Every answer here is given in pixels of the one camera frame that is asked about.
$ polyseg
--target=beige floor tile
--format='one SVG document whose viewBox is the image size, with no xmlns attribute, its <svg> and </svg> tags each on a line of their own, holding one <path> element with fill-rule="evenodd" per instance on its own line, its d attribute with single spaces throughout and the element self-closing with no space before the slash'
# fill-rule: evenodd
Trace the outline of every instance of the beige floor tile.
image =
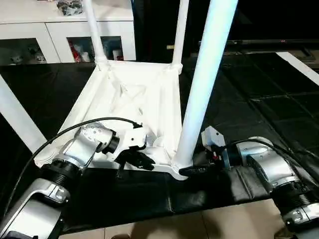
<svg viewBox="0 0 319 239">
<path fill-rule="evenodd" d="M 104 239 L 104 228 L 60 236 L 59 239 Z"/>
<path fill-rule="evenodd" d="M 273 239 L 284 226 L 272 200 L 202 212 L 209 239 Z"/>
<path fill-rule="evenodd" d="M 132 239 L 207 239 L 201 213 L 105 228 L 105 239 L 118 234 L 129 234 Z"/>
</svg>

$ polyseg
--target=white cabinet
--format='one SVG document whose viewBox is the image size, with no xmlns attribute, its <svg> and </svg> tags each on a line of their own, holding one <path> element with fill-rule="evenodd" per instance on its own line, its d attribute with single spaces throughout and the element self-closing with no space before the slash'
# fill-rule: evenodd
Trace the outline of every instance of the white cabinet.
<svg viewBox="0 0 319 239">
<path fill-rule="evenodd" d="M 92 5 L 109 58 L 121 49 L 124 60 L 136 60 L 131 1 L 92 0 Z M 39 46 L 47 63 L 74 62 L 70 42 L 84 42 L 93 60 L 85 13 L 63 16 L 54 1 L 0 1 L 0 65 L 30 45 Z"/>
<path fill-rule="evenodd" d="M 39 46 L 47 63 L 58 63 L 60 59 L 44 23 L 0 24 L 0 64 L 12 63 L 16 54 L 32 61 L 25 55 L 28 48 Z"/>
<path fill-rule="evenodd" d="M 74 62 L 69 42 L 76 43 L 76 39 L 74 38 L 89 37 L 90 29 L 88 23 L 54 22 L 46 23 L 46 26 L 50 32 L 53 44 L 56 46 L 61 62 Z M 102 38 L 102 44 L 109 40 L 109 36 L 113 37 L 110 39 L 115 40 L 117 40 L 116 37 L 118 37 L 119 46 L 116 48 L 122 49 L 124 60 L 136 60 L 134 25 L 132 21 L 99 21 L 98 27 Z"/>
</svg>

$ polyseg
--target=white pole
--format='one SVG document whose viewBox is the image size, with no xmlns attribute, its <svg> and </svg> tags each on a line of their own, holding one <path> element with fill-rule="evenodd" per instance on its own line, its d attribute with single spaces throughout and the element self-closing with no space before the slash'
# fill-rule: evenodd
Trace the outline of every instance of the white pole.
<svg viewBox="0 0 319 239">
<path fill-rule="evenodd" d="M 0 75 L 0 112 L 25 145 L 34 153 L 45 137 Z"/>
<path fill-rule="evenodd" d="M 192 165 L 192 156 L 215 83 L 238 0 L 211 0 L 187 103 L 175 169 Z"/>
<path fill-rule="evenodd" d="M 178 19 L 177 19 L 177 28 L 176 28 L 172 66 L 178 66 L 180 68 L 182 67 L 181 57 L 183 54 L 183 45 L 184 45 L 185 29 L 186 29 L 186 22 L 187 22 L 188 3 L 189 3 L 189 0 L 180 0 Z"/>
<path fill-rule="evenodd" d="M 86 13 L 86 17 L 88 19 L 88 23 L 91 31 L 91 38 L 93 43 L 93 48 L 95 52 L 95 62 L 103 63 L 107 62 L 107 58 L 103 51 L 103 45 L 98 29 L 98 25 L 94 16 L 92 1 L 91 0 L 83 0 L 84 11 Z"/>
</svg>

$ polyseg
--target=black leather surface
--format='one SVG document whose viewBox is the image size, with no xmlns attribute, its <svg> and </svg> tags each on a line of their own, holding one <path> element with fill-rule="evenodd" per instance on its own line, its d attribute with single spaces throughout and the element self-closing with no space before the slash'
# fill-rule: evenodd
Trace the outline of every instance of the black leather surface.
<svg viewBox="0 0 319 239">
<path fill-rule="evenodd" d="M 182 113 L 194 65 L 192 59 L 184 62 L 180 75 Z M 58 131 L 92 71 L 90 64 L 0 68 L 46 137 Z M 293 149 L 303 146 L 315 152 L 319 148 L 317 108 L 308 98 L 316 98 L 317 90 L 318 86 L 276 54 L 224 57 L 202 128 L 214 126 L 227 141 L 258 135 Z M 30 153 L 5 121 L 1 125 L 11 142 L 5 145 L 4 158 L 10 160 L 1 174 L 3 205 Z M 319 172 L 317 160 L 309 156 L 303 160 L 315 175 Z M 37 176 L 36 172 L 34 165 L 29 168 L 17 196 Z M 80 190 L 73 195 L 65 212 L 65 233 L 268 197 L 252 169 L 242 166 L 186 181 L 176 181 L 165 173 L 142 171 L 126 171 L 119 181 L 115 173 L 105 169 L 85 171 Z"/>
</svg>

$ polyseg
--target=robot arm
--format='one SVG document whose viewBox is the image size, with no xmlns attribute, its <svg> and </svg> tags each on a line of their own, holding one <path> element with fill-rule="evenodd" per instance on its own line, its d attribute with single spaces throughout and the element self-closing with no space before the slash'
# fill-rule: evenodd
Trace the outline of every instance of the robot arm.
<svg viewBox="0 0 319 239">
<path fill-rule="evenodd" d="M 115 160 L 130 147 L 142 148 L 145 141 L 143 128 L 128 130 L 117 137 L 99 122 L 81 127 L 53 161 L 42 166 L 41 177 L 29 186 L 6 215 L 0 225 L 0 238 L 58 237 L 63 225 L 61 211 L 94 154 L 101 152 Z"/>
<path fill-rule="evenodd" d="M 270 143 L 265 138 L 258 139 Z M 243 162 L 255 170 L 289 231 L 299 239 L 318 238 L 319 201 L 313 191 L 301 182 L 287 160 L 257 142 L 240 143 L 237 149 Z"/>
</svg>

